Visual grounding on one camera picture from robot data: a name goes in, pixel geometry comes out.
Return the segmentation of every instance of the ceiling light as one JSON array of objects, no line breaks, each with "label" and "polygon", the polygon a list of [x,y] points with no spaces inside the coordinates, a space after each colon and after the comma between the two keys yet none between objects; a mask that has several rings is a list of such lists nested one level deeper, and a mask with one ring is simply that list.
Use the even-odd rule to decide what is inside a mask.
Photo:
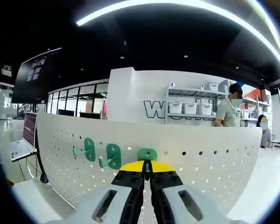
[{"label": "ceiling light", "polygon": [[275,57],[280,62],[280,54],[279,52],[273,47],[273,45],[259,32],[257,31],[253,26],[251,26],[246,21],[242,20],[238,16],[220,8],[214,5],[211,5],[209,3],[203,2],[201,0],[127,0],[123,2],[119,2],[110,6],[107,6],[105,8],[102,8],[94,13],[91,13],[87,15],[86,17],[80,19],[76,22],[78,26],[82,26],[83,24],[100,17],[101,15],[107,14],[109,12],[113,12],[122,8],[136,6],[136,5],[145,5],[145,4],[152,4],[152,3],[171,3],[171,4],[178,4],[178,5],[186,5],[186,6],[192,6],[197,8],[203,8],[208,11],[217,13],[219,15],[222,15],[237,24],[241,25],[245,29],[249,30],[254,36],[256,36],[260,41],[262,41],[269,49],[270,51],[275,55]]}]

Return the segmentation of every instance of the white storage bin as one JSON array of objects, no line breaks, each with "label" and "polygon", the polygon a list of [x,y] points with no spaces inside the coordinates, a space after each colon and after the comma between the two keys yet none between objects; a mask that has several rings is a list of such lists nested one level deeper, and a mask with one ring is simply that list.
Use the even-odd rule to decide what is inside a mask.
[{"label": "white storage bin", "polygon": [[243,117],[244,119],[249,118],[249,110],[247,110],[247,109],[242,109],[241,112],[242,112],[242,117]]},{"label": "white storage bin", "polygon": [[169,113],[182,113],[182,102],[169,102]]},{"label": "white storage bin", "polygon": [[197,104],[197,114],[211,115],[212,104]]},{"label": "white storage bin", "polygon": [[182,113],[184,114],[196,114],[197,103],[183,103]]},{"label": "white storage bin", "polygon": [[210,91],[216,91],[218,92],[219,90],[219,84],[216,83],[208,83],[205,88],[205,90],[210,90]]}]

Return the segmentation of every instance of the glass window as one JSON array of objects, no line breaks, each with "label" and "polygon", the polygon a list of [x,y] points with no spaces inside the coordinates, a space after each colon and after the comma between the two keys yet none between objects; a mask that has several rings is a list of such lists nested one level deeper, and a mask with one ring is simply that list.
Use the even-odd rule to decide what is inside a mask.
[{"label": "glass window", "polygon": [[94,113],[101,113],[101,110],[103,108],[104,98],[107,97],[107,90],[108,90],[108,83],[97,85],[95,99],[94,99],[94,107],[93,107]]},{"label": "glass window", "polygon": [[48,110],[47,110],[47,113],[51,113],[52,98],[53,98],[53,94],[50,94],[49,98],[48,98],[48,106],[47,106]]},{"label": "glass window", "polygon": [[92,99],[95,85],[81,86],[77,116],[80,117],[80,113],[91,113],[92,112]]},{"label": "glass window", "polygon": [[76,106],[77,106],[77,95],[78,95],[79,87],[70,89],[69,94],[66,101],[66,110],[73,111],[74,116],[76,115]]},{"label": "glass window", "polygon": [[52,114],[57,114],[57,103],[58,103],[59,92],[54,92],[52,100]]},{"label": "glass window", "polygon": [[66,93],[67,93],[67,90],[60,91],[59,101],[58,101],[58,110],[59,109],[65,110]]}]

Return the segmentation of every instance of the white wall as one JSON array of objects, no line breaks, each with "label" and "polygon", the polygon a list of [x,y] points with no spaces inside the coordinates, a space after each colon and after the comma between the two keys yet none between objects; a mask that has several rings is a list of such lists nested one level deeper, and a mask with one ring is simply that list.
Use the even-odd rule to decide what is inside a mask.
[{"label": "white wall", "polygon": [[[220,83],[225,78],[180,71],[135,71],[133,68],[114,69],[110,73],[107,115],[109,120],[126,122],[164,122],[165,89],[171,83],[180,88],[200,89],[207,83]],[[194,98],[172,98],[172,101],[193,102]],[[169,120],[171,123],[184,123]]]}]

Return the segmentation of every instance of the white shelf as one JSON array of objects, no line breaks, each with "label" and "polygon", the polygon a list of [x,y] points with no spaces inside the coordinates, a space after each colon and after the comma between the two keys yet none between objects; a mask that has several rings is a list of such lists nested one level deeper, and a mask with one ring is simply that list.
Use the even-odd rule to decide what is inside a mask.
[{"label": "white shelf", "polygon": [[257,118],[241,118],[241,120],[257,121]]},{"label": "white shelf", "polygon": [[183,118],[216,118],[215,115],[203,114],[184,114],[184,113],[168,113],[169,117],[183,117]]},{"label": "white shelf", "polygon": [[[250,104],[250,105],[256,105],[257,101],[255,99],[250,99],[250,98],[247,98],[247,97],[243,97],[243,103],[244,104]],[[270,106],[268,103],[265,103],[265,102],[258,101],[258,103],[259,103],[260,106]]]},{"label": "white shelf", "polygon": [[168,91],[169,96],[225,99],[224,92],[199,90],[199,89],[181,89],[175,87],[169,87],[168,89],[169,89]]}]

